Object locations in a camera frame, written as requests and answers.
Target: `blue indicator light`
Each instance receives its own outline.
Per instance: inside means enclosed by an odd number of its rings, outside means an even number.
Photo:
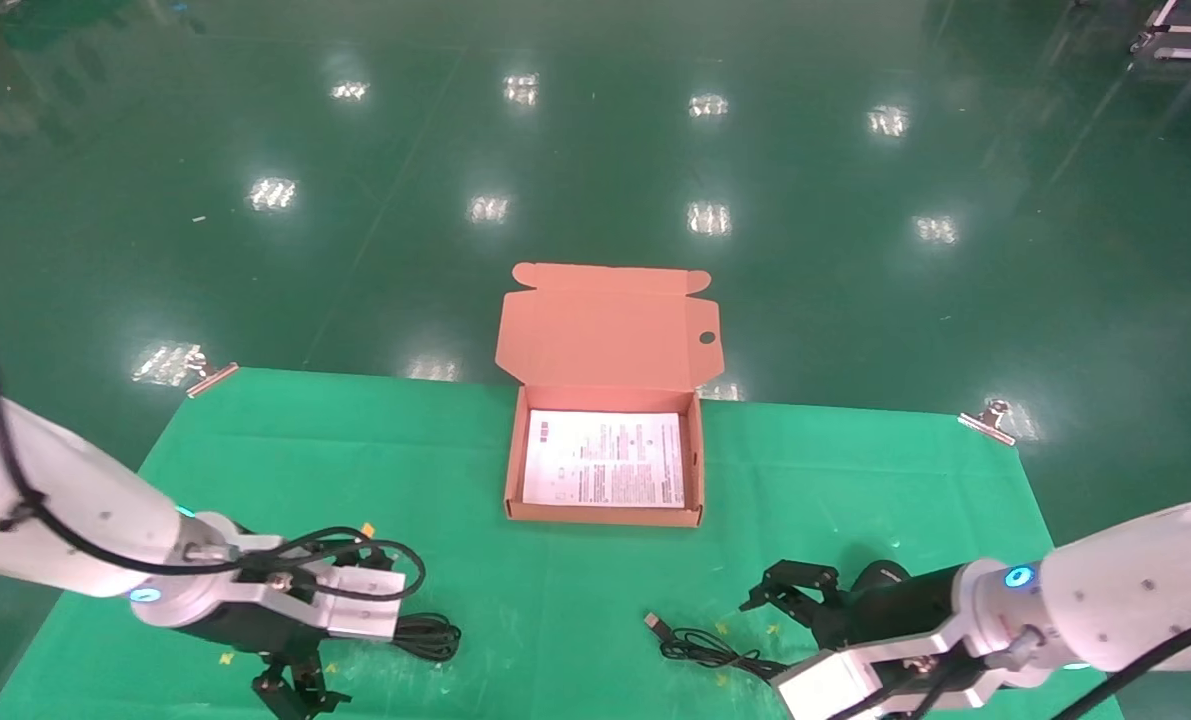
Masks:
[[[127,594],[127,597],[133,602],[155,602],[160,600],[161,594],[155,588],[135,588],[133,591]]]
[[[1018,565],[1012,570],[1008,570],[1008,575],[1003,577],[1003,584],[1010,588],[1021,588],[1029,584],[1030,580],[1035,580],[1035,571],[1027,565]]]

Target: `white metal frame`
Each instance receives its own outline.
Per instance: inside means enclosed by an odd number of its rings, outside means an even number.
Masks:
[[[1172,26],[1167,24],[1168,14],[1177,6],[1177,0],[1167,0],[1158,12],[1151,13],[1147,29],[1137,33],[1136,40],[1129,46],[1129,54],[1137,54],[1139,50],[1149,45],[1154,38],[1165,33],[1191,35],[1191,26]],[[1158,60],[1191,60],[1191,50],[1184,46],[1161,46],[1154,51]]]

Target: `instruction sheet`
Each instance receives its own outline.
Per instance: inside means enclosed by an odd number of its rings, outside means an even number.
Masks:
[[[679,415],[532,411],[523,501],[682,507]]]

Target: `green epoxy floor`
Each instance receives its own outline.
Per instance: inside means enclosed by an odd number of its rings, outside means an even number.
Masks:
[[[1191,497],[1191,64],[1130,64],[1147,10],[25,0],[0,15],[11,395],[135,467],[182,401],[130,382],[148,343],[505,383],[517,261],[700,268],[711,392],[1006,397],[1070,541]],[[528,74],[536,105],[505,98]],[[691,117],[706,94],[727,114]],[[248,205],[261,177],[297,182],[288,209]],[[0,682],[50,602],[0,580]],[[1191,716],[1191,676],[1122,697]]]

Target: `black cable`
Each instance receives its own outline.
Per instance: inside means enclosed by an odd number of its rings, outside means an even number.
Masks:
[[[399,616],[389,643],[423,660],[451,660],[461,647],[462,630],[438,612],[416,612]]]
[[[781,662],[765,660],[757,650],[737,652],[717,636],[698,628],[672,628],[651,613],[644,624],[653,630],[660,644],[659,650],[667,660],[690,660],[701,666],[736,666],[747,674],[755,675],[765,683],[775,675],[787,670],[790,665]]]
[[[14,489],[18,492],[18,496],[21,497],[21,502],[18,507],[15,507],[13,514],[11,514],[10,518],[1,520],[0,530],[10,532],[17,522],[27,519],[37,519],[45,525],[50,532],[55,533],[55,536],[61,538],[61,540],[66,544],[70,544],[70,546],[75,547],[75,550],[83,552],[85,555],[92,557],[92,559],[106,562],[106,564],[114,565],[116,568],[151,575],[173,575],[173,577],[182,577],[182,575],[211,575],[255,568],[288,569],[306,565],[307,562],[325,559],[325,557],[333,557],[344,552],[360,550],[380,551],[381,547],[393,547],[394,550],[403,552],[403,555],[406,555],[409,559],[413,562],[413,565],[417,566],[417,580],[413,580],[413,583],[409,584],[409,587],[404,588],[401,591],[385,594],[385,596],[372,596],[372,594],[367,593],[348,594],[348,591],[338,591],[336,588],[326,588],[322,586],[314,586],[314,588],[317,591],[339,594],[344,597],[354,597],[354,600],[393,601],[400,600],[400,597],[407,597],[409,594],[416,593],[417,588],[420,587],[422,582],[425,582],[426,578],[426,565],[423,564],[420,557],[418,557],[417,552],[413,552],[411,547],[404,546],[404,544],[398,541],[374,541],[374,539],[368,538],[362,532],[358,532],[358,530],[344,527],[317,530],[313,533],[307,533],[301,538],[293,539],[293,541],[280,544],[279,547],[251,552],[241,557],[238,561],[217,562],[212,565],[162,565],[158,562],[137,561],[135,557],[127,557],[118,552],[108,551],[106,547],[98,546],[98,544],[83,538],[80,533],[75,532],[75,530],[71,530],[70,525],[64,524],[63,520],[57,518],[54,512],[48,508],[45,503],[45,495],[33,488],[27,477],[25,477],[25,472],[21,469],[21,462],[18,459],[18,452],[15,451],[15,445],[13,443],[13,433],[10,432],[10,421],[7,421],[7,415],[4,411],[4,384],[1,381],[0,462],[4,465],[5,472],[10,476],[10,482],[13,483]],[[333,547],[333,550],[320,551],[317,553],[283,557],[283,552],[294,550],[294,547],[301,547],[303,544],[306,544],[307,541],[314,541],[314,539],[322,539],[325,536],[333,534],[349,534],[356,538],[357,543],[351,544],[351,546]]]
[[[977,665],[960,665],[960,666],[948,666],[942,671],[941,676],[936,678],[931,685],[928,688],[928,694],[925,694],[924,700],[919,701],[918,706],[915,706],[915,710],[910,712],[910,715],[905,716],[905,720],[921,720],[922,716],[928,715],[933,712],[933,707],[937,705],[947,689],[955,680],[960,678],[961,674],[965,671],[978,671],[980,668]]]
[[[312,591],[331,594],[331,596],[336,597],[350,597],[351,600],[363,600],[368,602],[388,602],[393,600],[403,600],[404,597],[411,596],[411,594],[417,591],[417,588],[422,587],[422,583],[426,582],[425,562],[422,562],[420,556],[417,555],[417,552],[413,552],[413,549],[409,547],[407,544],[398,541],[375,541],[375,539],[370,539],[369,541],[360,541],[353,544],[351,546],[333,547],[333,550],[325,550],[324,552],[311,553],[311,556],[307,557],[310,557],[310,559],[313,561],[319,561],[322,559],[322,557],[330,557],[333,555],[338,555],[339,552],[358,550],[360,547],[394,547],[400,553],[406,555],[409,559],[413,562],[413,566],[417,568],[417,578],[414,578],[413,582],[409,583],[409,587],[400,589],[400,591],[393,591],[389,594],[349,591],[348,589],[331,588],[328,586],[322,586],[316,582],[297,583],[297,587],[312,589]],[[304,561],[303,557],[295,557],[293,561],[310,562],[310,561]]]
[[[1145,651],[1137,659],[1124,665],[1124,669],[1120,670],[1118,674],[1108,676],[1097,687],[1084,693],[1083,697],[1070,703],[1066,710],[1053,715],[1053,720],[1075,720],[1077,716],[1083,716],[1085,712],[1092,710],[1102,701],[1111,697],[1112,694],[1122,691],[1127,684],[1147,674],[1153,666],[1161,664],[1161,662],[1189,647],[1191,647],[1191,628],[1184,630],[1181,633],[1177,633],[1174,637],[1166,639],[1166,641],[1159,643],[1151,650]]]
[[[869,696],[866,696],[865,701],[861,701],[856,705],[846,707],[842,710],[836,712],[836,714],[831,715],[828,720],[848,720],[850,719],[850,716],[861,715],[863,714],[863,712],[871,710],[871,708],[893,697],[893,693],[899,691],[903,687],[905,687],[905,684],[886,685],[879,688],[878,691],[873,691],[869,694]]]

